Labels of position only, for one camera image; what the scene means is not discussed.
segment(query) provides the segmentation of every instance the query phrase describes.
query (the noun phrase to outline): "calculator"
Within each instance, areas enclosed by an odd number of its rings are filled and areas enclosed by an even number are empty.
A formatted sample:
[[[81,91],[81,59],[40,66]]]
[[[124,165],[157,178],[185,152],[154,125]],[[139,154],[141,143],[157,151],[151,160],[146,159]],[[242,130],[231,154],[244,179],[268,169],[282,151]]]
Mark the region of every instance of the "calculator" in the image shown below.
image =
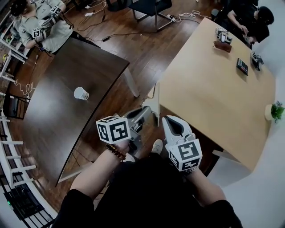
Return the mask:
[[[248,66],[240,58],[237,59],[236,67],[248,75]]]

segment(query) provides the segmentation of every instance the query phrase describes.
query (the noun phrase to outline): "cup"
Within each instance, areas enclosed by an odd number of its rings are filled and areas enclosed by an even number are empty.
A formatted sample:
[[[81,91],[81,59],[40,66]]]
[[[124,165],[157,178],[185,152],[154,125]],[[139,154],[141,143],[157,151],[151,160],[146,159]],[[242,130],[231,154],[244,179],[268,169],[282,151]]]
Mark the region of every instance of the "cup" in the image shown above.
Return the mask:
[[[77,87],[74,91],[74,97],[81,100],[87,100],[89,93],[87,93],[82,87]]]

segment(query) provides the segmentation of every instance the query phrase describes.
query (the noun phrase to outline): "dark wooden table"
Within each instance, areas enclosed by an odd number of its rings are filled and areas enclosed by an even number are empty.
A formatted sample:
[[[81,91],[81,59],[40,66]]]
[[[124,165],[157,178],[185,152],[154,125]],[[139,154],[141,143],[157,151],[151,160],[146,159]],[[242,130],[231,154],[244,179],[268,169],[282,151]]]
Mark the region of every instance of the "dark wooden table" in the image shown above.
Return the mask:
[[[52,184],[81,171],[62,176],[88,121],[121,74],[138,96],[128,65],[118,56],[72,38],[53,59],[28,106],[23,132],[26,148]],[[89,93],[88,100],[74,97],[79,86]]]

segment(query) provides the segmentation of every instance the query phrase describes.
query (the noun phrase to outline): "white pot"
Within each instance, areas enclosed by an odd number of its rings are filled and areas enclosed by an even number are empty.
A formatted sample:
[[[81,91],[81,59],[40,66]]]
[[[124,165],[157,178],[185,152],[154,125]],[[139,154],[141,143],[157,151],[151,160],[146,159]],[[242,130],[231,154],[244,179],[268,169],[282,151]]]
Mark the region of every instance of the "white pot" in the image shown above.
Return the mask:
[[[267,119],[267,120],[273,120],[274,119],[271,115],[271,108],[272,108],[272,104],[267,105],[265,107],[265,119]]]

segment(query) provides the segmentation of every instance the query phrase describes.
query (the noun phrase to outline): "dark hair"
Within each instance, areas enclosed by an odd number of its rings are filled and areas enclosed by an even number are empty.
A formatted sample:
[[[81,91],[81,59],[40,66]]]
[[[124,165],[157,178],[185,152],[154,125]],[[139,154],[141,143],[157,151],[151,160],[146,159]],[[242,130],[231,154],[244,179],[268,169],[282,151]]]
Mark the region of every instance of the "dark hair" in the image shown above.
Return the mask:
[[[24,12],[26,6],[26,0],[15,0],[11,6],[11,14],[13,16],[19,16],[21,13]]]
[[[258,11],[258,21],[270,25],[274,22],[274,15],[266,6],[261,6]]]

